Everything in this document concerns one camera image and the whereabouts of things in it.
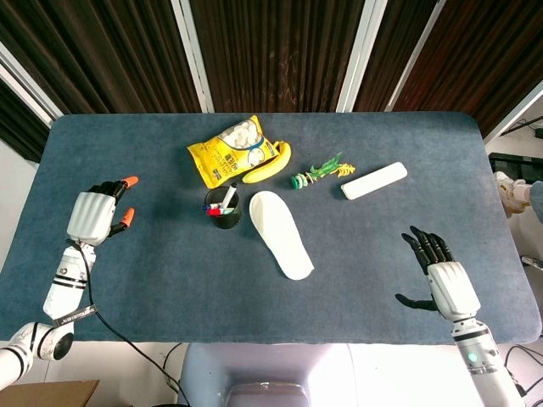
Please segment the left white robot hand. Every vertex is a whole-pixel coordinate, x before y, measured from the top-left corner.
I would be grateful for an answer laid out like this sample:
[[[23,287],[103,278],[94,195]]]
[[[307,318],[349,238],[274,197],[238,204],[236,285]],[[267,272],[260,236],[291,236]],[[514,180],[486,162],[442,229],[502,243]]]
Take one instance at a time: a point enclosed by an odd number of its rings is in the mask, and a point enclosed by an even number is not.
[[[117,224],[113,223],[113,218],[119,200],[138,181],[137,176],[128,176],[119,181],[105,181],[81,192],[67,226],[69,238],[76,243],[96,247],[108,237],[129,228],[134,208],[129,208]]]

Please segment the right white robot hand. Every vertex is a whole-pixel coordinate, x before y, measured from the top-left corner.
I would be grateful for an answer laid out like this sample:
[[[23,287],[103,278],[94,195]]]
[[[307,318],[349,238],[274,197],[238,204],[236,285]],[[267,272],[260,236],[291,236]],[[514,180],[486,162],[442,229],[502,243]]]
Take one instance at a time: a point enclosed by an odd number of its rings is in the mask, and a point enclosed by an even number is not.
[[[481,304],[467,272],[455,260],[445,240],[434,234],[410,227],[402,239],[409,244],[428,283],[431,298],[413,300],[401,293],[395,298],[410,309],[438,312],[451,322],[476,316]]]

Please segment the pale blue robot base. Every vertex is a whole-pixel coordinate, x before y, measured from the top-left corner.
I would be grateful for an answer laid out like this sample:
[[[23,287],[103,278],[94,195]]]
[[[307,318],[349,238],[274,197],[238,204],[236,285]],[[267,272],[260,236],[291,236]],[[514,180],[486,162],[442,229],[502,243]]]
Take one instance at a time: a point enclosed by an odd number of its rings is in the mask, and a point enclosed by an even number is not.
[[[192,343],[179,384],[184,407],[361,407],[344,343]]]

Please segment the black pen cup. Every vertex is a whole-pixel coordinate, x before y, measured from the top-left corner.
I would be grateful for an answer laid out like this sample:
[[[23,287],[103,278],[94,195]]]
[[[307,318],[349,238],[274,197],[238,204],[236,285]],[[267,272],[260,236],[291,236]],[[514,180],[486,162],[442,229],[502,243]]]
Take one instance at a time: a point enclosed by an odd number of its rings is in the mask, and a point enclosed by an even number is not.
[[[228,187],[218,187],[215,189],[210,190],[204,199],[204,205],[206,204],[219,204],[221,205],[221,201],[223,200]],[[212,223],[221,229],[231,229],[233,228],[237,223],[239,223],[241,218],[241,211],[238,207],[239,204],[239,198],[238,194],[235,192],[230,204],[228,205],[228,208],[234,208],[234,211],[231,214],[228,215],[217,215],[217,216],[211,216],[207,214],[207,216],[211,219]]]

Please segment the blue table cloth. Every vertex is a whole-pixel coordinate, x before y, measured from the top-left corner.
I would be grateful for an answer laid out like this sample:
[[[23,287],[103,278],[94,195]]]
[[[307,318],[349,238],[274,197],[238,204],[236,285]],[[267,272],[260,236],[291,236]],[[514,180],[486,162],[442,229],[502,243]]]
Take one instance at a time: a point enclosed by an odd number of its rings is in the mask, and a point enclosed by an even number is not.
[[[451,341],[451,324],[409,309],[395,295],[429,296],[401,235],[415,226],[446,240],[499,343],[541,332],[538,305],[519,260],[476,121],[458,112],[261,114],[272,140],[291,145],[286,169],[240,184],[241,220],[216,227],[188,146],[241,114],[72,114],[52,127],[8,256],[0,271],[0,340],[46,321],[42,305],[66,246],[77,195],[137,176],[119,202],[132,226],[97,250],[98,315],[76,323],[79,340],[134,342],[394,343]],[[291,177],[337,153],[355,172]],[[407,176],[349,200],[340,187],[395,162]],[[289,280],[249,217],[272,191],[287,204],[314,270]]]

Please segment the white sneaker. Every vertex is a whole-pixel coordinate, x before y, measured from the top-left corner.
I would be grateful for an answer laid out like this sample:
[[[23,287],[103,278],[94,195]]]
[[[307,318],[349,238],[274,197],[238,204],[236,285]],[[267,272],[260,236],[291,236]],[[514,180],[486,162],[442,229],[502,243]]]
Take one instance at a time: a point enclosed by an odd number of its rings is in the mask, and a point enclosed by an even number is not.
[[[523,179],[513,180],[502,171],[495,172],[494,176],[506,217],[522,214],[530,206],[530,184]]]

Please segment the dark brown curtain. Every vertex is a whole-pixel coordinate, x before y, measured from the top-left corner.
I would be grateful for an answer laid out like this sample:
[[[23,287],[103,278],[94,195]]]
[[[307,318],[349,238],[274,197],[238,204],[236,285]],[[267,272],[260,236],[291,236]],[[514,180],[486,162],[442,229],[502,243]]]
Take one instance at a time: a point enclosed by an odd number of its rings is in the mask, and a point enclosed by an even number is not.
[[[355,100],[355,112],[385,110],[438,0],[388,0]]]
[[[190,4],[215,111],[335,111],[365,0]]]
[[[64,114],[200,111],[171,0],[0,0],[0,42]]]
[[[396,111],[458,111],[483,136],[543,81],[543,0],[446,0]]]
[[[0,79],[0,140],[24,159],[40,163],[49,129]]]

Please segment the grey trouser leg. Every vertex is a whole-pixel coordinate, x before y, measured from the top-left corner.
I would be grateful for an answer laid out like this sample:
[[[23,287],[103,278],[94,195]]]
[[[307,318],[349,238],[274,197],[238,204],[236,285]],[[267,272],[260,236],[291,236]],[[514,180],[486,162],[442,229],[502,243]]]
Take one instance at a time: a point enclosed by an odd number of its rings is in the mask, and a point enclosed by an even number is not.
[[[536,181],[530,186],[529,203],[539,222],[543,224],[543,181]]]

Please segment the white rectangular case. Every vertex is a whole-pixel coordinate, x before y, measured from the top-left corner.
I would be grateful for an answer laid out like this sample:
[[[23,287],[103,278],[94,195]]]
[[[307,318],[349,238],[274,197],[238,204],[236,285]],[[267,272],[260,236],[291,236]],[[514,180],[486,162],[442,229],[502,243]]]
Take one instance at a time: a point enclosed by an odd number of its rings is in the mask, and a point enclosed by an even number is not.
[[[340,189],[349,200],[354,200],[377,191],[407,176],[407,169],[401,162],[395,162],[379,170],[343,184]]]

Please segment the black crate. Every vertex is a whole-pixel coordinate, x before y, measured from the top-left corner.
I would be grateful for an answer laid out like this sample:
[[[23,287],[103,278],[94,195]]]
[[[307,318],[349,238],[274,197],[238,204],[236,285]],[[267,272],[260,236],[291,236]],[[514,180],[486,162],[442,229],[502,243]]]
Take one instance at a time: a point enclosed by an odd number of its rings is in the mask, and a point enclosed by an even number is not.
[[[543,181],[543,159],[505,153],[491,153],[489,161],[494,172],[504,172],[512,179],[524,179],[527,183]]]

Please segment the yellow snack bag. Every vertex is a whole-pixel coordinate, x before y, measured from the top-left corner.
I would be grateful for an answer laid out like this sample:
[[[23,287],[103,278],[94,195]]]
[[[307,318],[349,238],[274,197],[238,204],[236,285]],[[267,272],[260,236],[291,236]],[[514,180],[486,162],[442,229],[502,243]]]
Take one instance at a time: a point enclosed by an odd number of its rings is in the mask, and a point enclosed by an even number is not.
[[[265,137],[256,115],[226,128],[206,142],[188,146],[188,152],[209,189],[279,155],[278,142]]]

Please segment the green plastic leaf sprig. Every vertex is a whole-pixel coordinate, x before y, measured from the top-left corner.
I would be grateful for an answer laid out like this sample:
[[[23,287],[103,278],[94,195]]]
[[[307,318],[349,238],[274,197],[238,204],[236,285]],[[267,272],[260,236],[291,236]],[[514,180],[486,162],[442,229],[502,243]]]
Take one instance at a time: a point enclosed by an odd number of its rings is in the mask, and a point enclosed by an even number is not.
[[[337,153],[333,158],[326,161],[322,164],[321,167],[316,169],[314,166],[311,166],[309,174],[312,178],[322,178],[324,176],[332,174],[340,167],[340,158],[342,153]]]

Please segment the white slipper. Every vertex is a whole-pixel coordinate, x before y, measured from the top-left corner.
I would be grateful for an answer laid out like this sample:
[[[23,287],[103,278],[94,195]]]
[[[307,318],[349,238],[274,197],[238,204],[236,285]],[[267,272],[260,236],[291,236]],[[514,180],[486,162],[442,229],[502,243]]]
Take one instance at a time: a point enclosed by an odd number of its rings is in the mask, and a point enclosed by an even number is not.
[[[281,271],[301,281],[314,270],[294,217],[283,199],[272,191],[257,192],[249,201],[249,217]]]

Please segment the cardboard box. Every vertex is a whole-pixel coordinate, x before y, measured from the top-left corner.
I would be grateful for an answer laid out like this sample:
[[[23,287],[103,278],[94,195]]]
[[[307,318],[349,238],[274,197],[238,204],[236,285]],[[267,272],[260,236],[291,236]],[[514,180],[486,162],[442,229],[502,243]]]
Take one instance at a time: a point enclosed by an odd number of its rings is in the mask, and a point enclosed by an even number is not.
[[[0,407],[85,407],[99,380],[12,385],[0,391]]]

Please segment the yellow banana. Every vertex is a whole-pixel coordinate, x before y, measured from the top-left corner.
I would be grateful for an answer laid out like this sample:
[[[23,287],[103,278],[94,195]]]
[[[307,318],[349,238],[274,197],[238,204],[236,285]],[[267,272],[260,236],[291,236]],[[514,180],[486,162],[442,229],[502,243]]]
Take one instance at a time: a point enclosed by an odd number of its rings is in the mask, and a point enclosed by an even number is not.
[[[292,155],[290,144],[281,141],[275,142],[273,146],[278,149],[278,155],[269,162],[266,162],[262,166],[259,166],[258,168],[251,170],[249,173],[244,175],[242,178],[243,183],[254,184],[264,181],[276,175],[287,166]]]

